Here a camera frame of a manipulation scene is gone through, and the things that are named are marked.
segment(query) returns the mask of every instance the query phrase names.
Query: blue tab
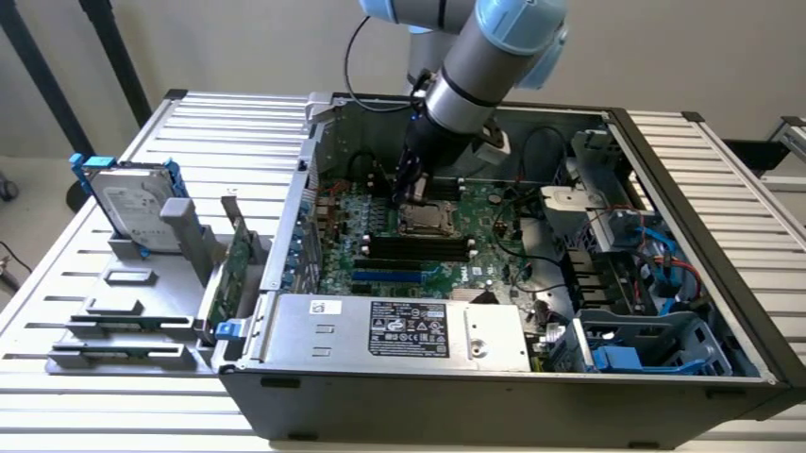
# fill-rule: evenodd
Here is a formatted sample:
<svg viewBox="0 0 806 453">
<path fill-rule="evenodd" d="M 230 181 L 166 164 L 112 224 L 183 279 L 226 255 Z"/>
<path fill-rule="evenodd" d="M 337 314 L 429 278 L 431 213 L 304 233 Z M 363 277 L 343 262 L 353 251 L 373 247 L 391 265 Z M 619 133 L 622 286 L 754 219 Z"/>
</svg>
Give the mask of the blue tab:
<svg viewBox="0 0 806 453">
<path fill-rule="evenodd" d="M 179 164 L 174 159 L 166 160 L 163 166 L 168 169 L 171 175 L 171 188 L 174 189 L 174 195 L 180 198 L 191 198 L 188 195 L 188 189 L 186 188 L 186 181 L 182 178 L 182 172 L 179 170 Z"/>
<path fill-rule="evenodd" d="M 88 195 L 92 194 L 92 186 L 90 185 L 90 180 L 87 179 L 87 175 L 84 174 L 84 155 L 82 153 L 74 154 L 70 158 L 71 162 L 71 171 L 76 178 L 79 179 L 80 188 Z"/>
<path fill-rule="evenodd" d="M 118 160 L 110 156 L 94 156 L 84 162 L 84 167 L 94 169 L 112 168 L 116 163 Z"/>
<path fill-rule="evenodd" d="M 215 339 L 216 340 L 238 340 L 240 338 L 240 324 L 238 323 L 219 323 L 215 328 Z"/>
<path fill-rule="evenodd" d="M 602 346 L 597 348 L 594 364 L 602 372 L 639 373 L 643 370 L 634 347 Z"/>
</svg>

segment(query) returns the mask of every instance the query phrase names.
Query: wire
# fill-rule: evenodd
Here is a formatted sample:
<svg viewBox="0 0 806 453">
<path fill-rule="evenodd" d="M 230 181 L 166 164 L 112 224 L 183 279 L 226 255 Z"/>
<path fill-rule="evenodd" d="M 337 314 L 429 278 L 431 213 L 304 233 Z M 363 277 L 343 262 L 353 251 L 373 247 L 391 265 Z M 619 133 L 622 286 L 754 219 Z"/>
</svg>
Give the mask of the wire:
<svg viewBox="0 0 806 453">
<path fill-rule="evenodd" d="M 519 178 L 519 180 L 523 180 L 526 178 L 526 146 L 529 145 L 529 142 L 531 141 L 531 138 L 535 136 L 535 134 L 545 130 L 553 132 L 554 135 L 557 135 L 557 137 L 559 138 L 559 142 L 563 145 L 563 158 L 567 159 L 569 155 L 571 154 L 571 149 L 569 148 L 569 142 L 566 141 L 566 136 L 563 135 L 563 133 L 561 132 L 561 130 L 557 127 L 549 126 L 549 125 L 539 125 L 539 126 L 534 127 L 529 131 L 529 135 L 526 135 L 525 144 L 521 147 L 521 157 L 518 160 L 518 178 Z"/>
<path fill-rule="evenodd" d="M 559 285 L 549 286 L 549 287 L 547 287 L 547 288 L 545 288 L 543 290 L 537 290 L 537 291 L 535 291 L 535 290 L 527 290 L 526 288 L 523 288 L 523 287 L 521 286 L 521 282 L 518 282 L 518 281 L 515 282 L 515 285 L 514 285 L 514 286 L 515 286 L 515 288 L 518 288 L 521 291 L 523 291 L 523 292 L 525 292 L 525 293 L 527 293 L 527 294 L 539 294 L 539 293 L 545 293 L 546 291 L 555 290 L 555 289 L 558 289 L 558 288 L 567 288 L 567 287 L 569 287 L 569 285 L 567 285 L 566 283 L 561 283 Z"/>
<path fill-rule="evenodd" d="M 350 93 L 350 97 L 365 110 L 374 111 L 375 113 L 394 113 L 397 111 L 403 111 L 403 110 L 411 109 L 414 106 L 414 102 L 411 102 L 406 106 L 393 107 L 390 109 L 379 109 L 378 107 L 369 106 L 358 98 L 355 91 L 353 90 L 353 83 L 350 82 L 350 53 L 353 51 L 353 45 L 355 44 L 355 38 L 358 38 L 358 34 L 361 33 L 362 29 L 365 28 L 365 25 L 367 24 L 369 20 L 370 20 L 370 17 L 369 16 L 365 17 L 365 20 L 362 21 L 362 23 L 358 25 L 358 27 L 355 27 L 355 31 L 353 32 L 353 36 L 350 37 L 350 42 L 347 44 L 347 51 L 345 52 L 345 72 L 343 72 L 345 85 L 347 86 L 347 92 Z"/>
<path fill-rule="evenodd" d="M 513 288 L 518 288 L 522 292 L 525 292 L 527 294 L 539 294 L 539 293 L 545 293 L 546 291 L 555 290 L 558 288 L 566 288 L 569 286 L 566 283 L 562 283 L 559 285 L 549 286 L 543 290 L 529 290 L 529 289 L 526 289 L 525 287 L 521 286 L 521 276 L 523 275 L 525 270 L 529 267 L 531 267 L 531 263 L 527 263 L 526 266 L 522 267 L 521 270 L 518 271 L 518 273 L 515 274 L 515 279 L 513 281 Z"/>
<path fill-rule="evenodd" d="M 26 270 L 28 271 L 28 274 L 32 274 L 34 271 L 31 269 L 31 266 L 28 264 L 26 264 L 26 261 L 23 261 L 16 254 L 14 253 L 14 250 L 11 250 L 11 247 L 7 243 L 4 243 L 3 241 L 0 241 L 0 245 L 4 246 L 4 248 L 7 249 L 7 251 L 10 252 L 11 257 L 14 258 L 14 260 L 16 262 L 19 262 L 20 266 L 23 266 L 26 268 Z"/>
<path fill-rule="evenodd" d="M 498 215 L 495 216 L 495 220 L 493 221 L 493 226 L 495 226 L 497 222 L 499 220 L 502 220 L 502 216 L 505 215 L 505 211 L 507 208 L 510 208 L 515 202 L 518 201 L 525 201 L 529 200 L 530 195 L 523 196 L 522 198 L 515 198 L 514 200 L 510 200 L 503 206 L 502 209 L 499 210 Z M 502 244 L 502 240 L 499 239 L 498 234 L 495 234 L 495 232 L 493 232 L 493 242 L 495 243 L 495 245 L 502 249 L 502 251 L 507 254 L 511 255 L 513 257 L 518 257 L 518 258 L 526 258 L 529 260 L 541 260 L 541 261 L 546 261 L 550 262 L 551 264 L 554 264 L 555 266 L 561 266 L 559 261 L 554 260 L 549 257 L 543 257 L 541 255 L 527 255 L 526 253 L 521 253 L 521 252 L 515 252 L 513 250 L 510 250 L 509 248 L 505 247 L 505 245 Z"/>
<path fill-rule="evenodd" d="M 658 264 L 663 263 L 663 257 L 654 257 L 654 260 L 655 260 L 655 263 L 658 263 Z M 695 279 L 694 294 L 695 294 L 695 298 L 699 298 L 702 295 L 702 290 L 703 290 L 703 280 L 701 278 L 701 273 L 697 271 L 697 268 L 687 262 L 681 261 L 678 259 L 671 260 L 671 265 L 673 265 L 673 267 L 679 267 L 679 268 L 685 269 L 694 276 L 694 279 Z"/>
</svg>

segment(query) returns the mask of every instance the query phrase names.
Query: blue latch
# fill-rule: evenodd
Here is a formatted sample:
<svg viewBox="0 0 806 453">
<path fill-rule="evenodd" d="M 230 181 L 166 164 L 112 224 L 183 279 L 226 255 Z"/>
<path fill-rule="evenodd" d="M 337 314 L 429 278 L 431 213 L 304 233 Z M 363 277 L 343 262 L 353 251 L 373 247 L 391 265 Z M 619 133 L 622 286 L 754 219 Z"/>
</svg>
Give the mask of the blue latch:
<svg viewBox="0 0 806 453">
<path fill-rule="evenodd" d="M 115 166 L 118 160 L 110 156 L 94 156 L 84 162 L 84 168 L 108 169 Z"/>
<path fill-rule="evenodd" d="M 643 366 L 634 347 L 602 346 L 594 350 L 594 365 L 602 373 L 694 375 L 705 364 L 705 360 L 697 359 L 681 366 Z"/>
<path fill-rule="evenodd" d="M 166 163 L 163 163 L 163 166 L 166 166 L 171 175 L 174 195 L 179 196 L 180 198 L 191 198 L 188 195 L 188 189 L 186 188 L 186 181 L 182 178 L 179 164 L 174 161 L 174 159 L 168 158 Z"/>
<path fill-rule="evenodd" d="M 219 323 L 215 328 L 215 339 L 216 340 L 238 340 L 240 338 L 240 324 L 239 323 Z"/>
</svg>

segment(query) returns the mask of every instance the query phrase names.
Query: black cable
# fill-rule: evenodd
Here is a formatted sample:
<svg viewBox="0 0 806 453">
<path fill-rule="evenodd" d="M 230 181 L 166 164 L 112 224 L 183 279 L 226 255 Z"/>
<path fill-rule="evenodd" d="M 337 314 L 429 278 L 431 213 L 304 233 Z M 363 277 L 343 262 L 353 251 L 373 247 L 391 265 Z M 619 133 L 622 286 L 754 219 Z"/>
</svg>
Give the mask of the black cable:
<svg viewBox="0 0 806 453">
<path fill-rule="evenodd" d="M 20 266 L 23 266 L 26 268 L 26 270 L 28 271 L 28 274 L 32 274 L 34 270 L 31 269 L 31 266 L 28 264 L 26 264 L 26 262 L 16 256 L 16 254 L 14 253 L 14 250 L 11 250 L 11 247 L 3 241 L 0 241 L 0 245 L 3 245 L 6 247 L 7 251 L 10 252 L 11 257 L 14 258 L 14 260 L 16 262 L 19 262 Z"/>
<path fill-rule="evenodd" d="M 531 138 L 534 137 L 534 135 L 543 130 L 553 132 L 554 135 L 557 135 L 557 137 L 559 138 L 559 142 L 563 145 L 563 159 L 567 159 L 569 156 L 571 155 L 571 148 L 569 147 L 569 142 L 566 141 L 566 136 L 563 135 L 563 132 L 557 127 L 549 126 L 549 125 L 539 125 L 539 126 L 534 127 L 529 131 L 529 135 L 526 135 L 525 144 L 521 147 L 521 157 L 518 160 L 518 174 L 523 175 L 525 178 L 526 178 L 526 147 L 529 146 L 529 142 L 531 141 Z"/>
<path fill-rule="evenodd" d="M 350 83 L 350 52 L 353 51 L 353 45 L 355 44 L 355 38 L 358 38 L 358 34 L 361 33 L 362 29 L 365 28 L 365 25 L 367 24 L 369 20 L 370 20 L 370 17 L 369 16 L 365 17 L 365 20 L 362 21 L 362 23 L 355 28 L 355 31 L 353 32 L 353 36 L 350 37 L 350 42 L 347 44 L 347 51 L 345 53 L 345 85 L 347 86 L 347 92 L 350 93 L 350 97 L 365 110 L 374 111 L 375 113 L 394 113 L 397 111 L 403 111 L 403 110 L 410 109 L 413 107 L 413 103 L 406 106 L 393 107 L 390 109 L 379 109 L 378 107 L 369 106 L 355 95 L 355 91 L 353 90 L 353 84 Z"/>
<path fill-rule="evenodd" d="M 499 220 L 502 220 L 502 216 L 505 215 L 505 211 L 509 207 L 513 206 L 513 204 L 515 204 L 517 201 L 525 201 L 526 199 L 529 199 L 529 196 L 525 196 L 522 198 L 517 198 L 514 200 L 510 200 L 503 206 L 502 209 L 499 210 L 499 214 L 495 216 L 495 220 L 493 221 L 493 226 L 495 226 L 497 222 Z M 526 258 L 529 260 L 542 260 L 546 262 L 550 262 L 551 264 L 554 264 L 555 266 L 559 267 L 559 261 L 554 260 L 549 257 L 543 257 L 541 255 L 527 255 L 526 253 L 521 253 L 521 252 L 515 252 L 513 250 L 510 250 L 509 248 L 505 247 L 505 245 L 502 244 L 502 241 L 499 240 L 499 236 L 498 234 L 495 234 L 495 232 L 493 232 L 493 242 L 495 243 L 495 245 L 502 249 L 502 251 L 507 254 L 511 255 L 513 257 L 518 257 L 518 258 Z"/>
<path fill-rule="evenodd" d="M 525 270 L 527 269 L 529 266 L 531 266 L 531 264 L 527 264 L 525 267 L 522 267 L 518 271 L 518 274 L 515 274 L 515 279 L 513 281 L 513 288 L 518 288 L 521 291 L 523 291 L 527 294 L 539 294 L 539 293 L 545 293 L 546 291 L 555 290 L 558 288 L 566 288 L 569 286 L 566 283 L 562 283 L 559 285 L 549 286 L 543 290 L 527 290 L 525 287 L 521 286 L 521 276 L 523 275 Z"/>
</svg>

